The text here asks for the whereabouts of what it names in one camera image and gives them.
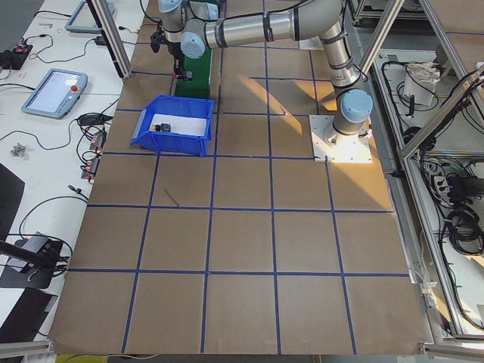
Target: tablet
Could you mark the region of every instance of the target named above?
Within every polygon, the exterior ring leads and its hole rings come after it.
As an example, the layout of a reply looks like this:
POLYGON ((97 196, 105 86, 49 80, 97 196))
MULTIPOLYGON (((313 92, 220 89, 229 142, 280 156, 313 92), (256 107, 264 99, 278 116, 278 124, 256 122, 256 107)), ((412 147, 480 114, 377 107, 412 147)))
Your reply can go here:
MULTIPOLYGON (((107 3, 109 11, 111 14, 114 13, 114 5, 111 2, 107 3)), ((68 32, 73 33, 92 33, 98 34, 99 28, 96 25, 94 18, 92 17, 91 11, 87 2, 80 2, 72 16, 67 21, 64 28, 68 32)))
POLYGON ((88 83, 88 75, 51 69, 22 106, 33 115, 61 119, 66 116, 88 83))

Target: white mounting plate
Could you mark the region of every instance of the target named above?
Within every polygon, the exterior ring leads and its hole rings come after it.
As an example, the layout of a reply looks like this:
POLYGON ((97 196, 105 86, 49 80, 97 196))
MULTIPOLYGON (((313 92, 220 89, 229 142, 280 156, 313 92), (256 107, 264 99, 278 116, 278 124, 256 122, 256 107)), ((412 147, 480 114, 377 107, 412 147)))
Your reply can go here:
POLYGON ((310 115, 312 150, 315 161, 330 163, 369 164, 372 161, 370 146, 366 138, 351 136, 340 139, 336 146, 330 146, 323 139, 324 130, 333 122, 334 116, 310 115))
POLYGON ((299 49, 306 49, 308 51, 322 51, 323 45, 319 37, 304 39, 299 41, 299 49))

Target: robotic arm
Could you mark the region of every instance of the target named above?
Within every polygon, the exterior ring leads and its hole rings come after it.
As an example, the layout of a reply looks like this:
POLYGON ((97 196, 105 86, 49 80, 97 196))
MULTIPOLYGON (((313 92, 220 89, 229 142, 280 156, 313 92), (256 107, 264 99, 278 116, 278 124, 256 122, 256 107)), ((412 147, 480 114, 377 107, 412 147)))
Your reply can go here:
MULTIPOLYGON (((166 40, 176 44, 172 48, 178 49, 178 55, 192 59, 198 59, 207 49, 318 36, 331 68, 339 110, 325 138, 336 144, 339 137, 358 134, 370 116, 373 100, 358 89, 361 73, 345 43, 341 0, 303 0, 284 10, 225 19, 219 18, 215 5, 190 0, 158 2, 166 40)), ((169 51, 176 58, 170 47, 169 51)))

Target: blue plastic bin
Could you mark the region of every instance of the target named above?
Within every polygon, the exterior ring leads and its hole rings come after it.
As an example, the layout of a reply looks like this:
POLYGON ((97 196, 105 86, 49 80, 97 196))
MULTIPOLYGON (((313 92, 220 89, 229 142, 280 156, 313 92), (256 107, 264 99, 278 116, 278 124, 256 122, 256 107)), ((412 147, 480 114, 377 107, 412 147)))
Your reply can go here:
POLYGON ((142 110, 130 145, 140 144, 157 153, 173 151, 204 157, 212 139, 213 104, 213 100, 159 95, 142 110), (205 133, 193 136, 152 131, 151 122, 157 114, 205 119, 205 133))

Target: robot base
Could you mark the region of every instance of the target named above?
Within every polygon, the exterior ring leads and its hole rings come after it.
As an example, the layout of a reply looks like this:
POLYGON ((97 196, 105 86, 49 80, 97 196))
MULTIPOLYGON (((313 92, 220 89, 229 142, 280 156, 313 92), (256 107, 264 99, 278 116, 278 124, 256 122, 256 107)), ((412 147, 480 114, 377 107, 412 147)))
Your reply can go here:
POLYGON ((333 122, 334 116, 310 115, 312 149, 315 161, 329 163, 371 163, 371 151, 366 138, 349 136, 342 138, 338 145, 330 146, 323 139, 324 130, 333 122))

